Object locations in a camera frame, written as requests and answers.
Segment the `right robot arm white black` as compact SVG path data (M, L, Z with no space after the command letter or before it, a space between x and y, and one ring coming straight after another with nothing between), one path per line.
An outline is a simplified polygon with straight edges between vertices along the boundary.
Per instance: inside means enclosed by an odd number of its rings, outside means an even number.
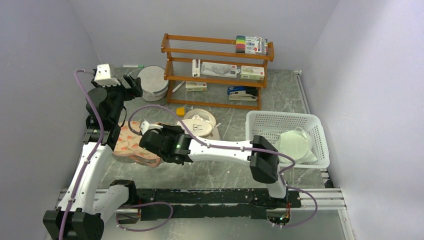
M270 202L282 207L289 200L287 187L279 177L277 149L263 136L252 140L222 141L191 136L179 125L140 125L139 146L160 157L164 162L183 165L202 161L237 163L250 168L255 181L268 189Z

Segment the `white satin bra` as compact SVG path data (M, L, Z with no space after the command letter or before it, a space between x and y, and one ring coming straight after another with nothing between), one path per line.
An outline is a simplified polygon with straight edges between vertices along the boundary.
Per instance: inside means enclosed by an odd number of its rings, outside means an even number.
M195 114L193 117L192 117L192 119L193 120L199 120L199 121L203 121L203 122L207 122L207 123L209 123L209 120L207 120L207 119L205 119L205 118L202 118L200 115L198 115L198 114Z

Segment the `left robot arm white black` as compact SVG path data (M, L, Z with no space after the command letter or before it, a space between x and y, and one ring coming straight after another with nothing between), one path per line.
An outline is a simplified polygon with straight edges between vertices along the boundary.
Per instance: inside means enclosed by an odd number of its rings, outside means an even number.
M105 223L116 215L118 208L132 208L140 202L132 180L114 180L95 199L106 161L118 143L124 102L143 95L139 78L123 78L128 88L121 83L100 86L93 82L93 89L83 91L89 115L77 169L63 199L54 210L46 211L42 219L53 240L99 240Z

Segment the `beige mesh laundry bag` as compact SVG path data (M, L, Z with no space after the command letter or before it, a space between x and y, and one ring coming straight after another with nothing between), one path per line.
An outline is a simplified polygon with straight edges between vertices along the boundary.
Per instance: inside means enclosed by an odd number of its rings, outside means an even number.
M202 118L209 120L209 122L192 119L194 115L199 115ZM217 141L221 140L216 118L207 110L200 108L190 110L182 118L182 122L196 137Z

